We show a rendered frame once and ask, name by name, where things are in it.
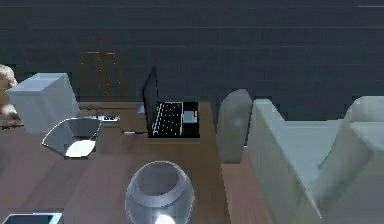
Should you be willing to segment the black open laptop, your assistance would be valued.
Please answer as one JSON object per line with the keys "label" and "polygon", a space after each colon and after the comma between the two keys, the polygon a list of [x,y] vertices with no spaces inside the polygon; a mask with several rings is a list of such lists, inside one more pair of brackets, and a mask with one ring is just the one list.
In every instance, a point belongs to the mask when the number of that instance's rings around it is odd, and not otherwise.
{"label": "black open laptop", "polygon": [[162,101],[159,97],[156,67],[153,66],[142,88],[149,138],[199,138],[197,102]]}

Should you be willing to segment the small flat remote control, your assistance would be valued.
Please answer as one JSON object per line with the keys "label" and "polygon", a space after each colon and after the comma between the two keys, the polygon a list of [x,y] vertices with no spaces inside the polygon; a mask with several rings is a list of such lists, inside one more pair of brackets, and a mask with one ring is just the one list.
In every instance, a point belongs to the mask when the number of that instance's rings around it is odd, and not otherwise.
{"label": "small flat remote control", "polygon": [[119,116],[105,116],[105,115],[99,115],[99,116],[92,116],[94,119],[100,120],[102,122],[118,122],[120,120]]}

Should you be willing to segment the brown wooden chair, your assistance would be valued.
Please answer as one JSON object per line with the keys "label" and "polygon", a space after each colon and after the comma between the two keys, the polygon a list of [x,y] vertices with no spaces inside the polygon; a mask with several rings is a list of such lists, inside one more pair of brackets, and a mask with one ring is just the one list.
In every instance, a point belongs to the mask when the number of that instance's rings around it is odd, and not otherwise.
{"label": "brown wooden chair", "polygon": [[127,97],[116,52],[82,52],[81,66],[87,97],[102,97],[107,100]]}

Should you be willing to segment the brown wooden table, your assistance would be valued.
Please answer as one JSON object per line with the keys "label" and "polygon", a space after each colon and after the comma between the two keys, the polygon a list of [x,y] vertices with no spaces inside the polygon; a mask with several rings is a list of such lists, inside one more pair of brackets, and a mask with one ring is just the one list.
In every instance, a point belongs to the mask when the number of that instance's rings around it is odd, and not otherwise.
{"label": "brown wooden table", "polygon": [[[201,101],[198,139],[151,139],[137,103],[103,103],[118,114],[116,127],[100,130],[96,151],[71,160],[43,147],[25,128],[0,131],[0,224],[10,213],[62,212],[64,224],[129,224],[125,194],[144,164],[167,160],[190,177],[195,203],[191,224],[231,224],[211,105]],[[122,135],[138,130],[138,135]]]}

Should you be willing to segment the pale grey sofa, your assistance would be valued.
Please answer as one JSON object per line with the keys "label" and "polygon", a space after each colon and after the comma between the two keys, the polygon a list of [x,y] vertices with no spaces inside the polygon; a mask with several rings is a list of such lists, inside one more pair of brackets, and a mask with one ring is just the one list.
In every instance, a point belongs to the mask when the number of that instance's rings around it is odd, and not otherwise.
{"label": "pale grey sofa", "polygon": [[273,224],[384,224],[384,96],[361,96],[341,119],[287,121],[244,89],[218,112],[224,164],[247,154]]}

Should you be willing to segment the pale grey box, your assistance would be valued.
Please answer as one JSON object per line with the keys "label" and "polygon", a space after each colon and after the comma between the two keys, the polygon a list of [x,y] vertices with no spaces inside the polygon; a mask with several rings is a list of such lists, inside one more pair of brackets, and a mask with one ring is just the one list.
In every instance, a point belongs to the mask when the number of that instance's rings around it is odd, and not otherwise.
{"label": "pale grey box", "polygon": [[6,93],[31,134],[46,134],[80,112],[66,73],[36,73]]}

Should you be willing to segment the beige plush figure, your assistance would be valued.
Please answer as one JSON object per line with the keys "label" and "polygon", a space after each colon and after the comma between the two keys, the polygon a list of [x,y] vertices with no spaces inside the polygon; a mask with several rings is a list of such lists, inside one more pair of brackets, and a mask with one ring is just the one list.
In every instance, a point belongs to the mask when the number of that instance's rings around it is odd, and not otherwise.
{"label": "beige plush figure", "polygon": [[7,65],[0,64],[0,114],[17,120],[19,115],[10,102],[6,91],[18,84],[14,71]]}

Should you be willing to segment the blue-edged flat tablet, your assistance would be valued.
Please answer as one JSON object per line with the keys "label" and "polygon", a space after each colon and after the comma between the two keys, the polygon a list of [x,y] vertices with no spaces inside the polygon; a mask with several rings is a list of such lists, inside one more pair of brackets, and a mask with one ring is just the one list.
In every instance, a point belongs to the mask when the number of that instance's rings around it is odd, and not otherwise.
{"label": "blue-edged flat tablet", "polygon": [[61,224],[62,213],[10,214],[1,224]]}

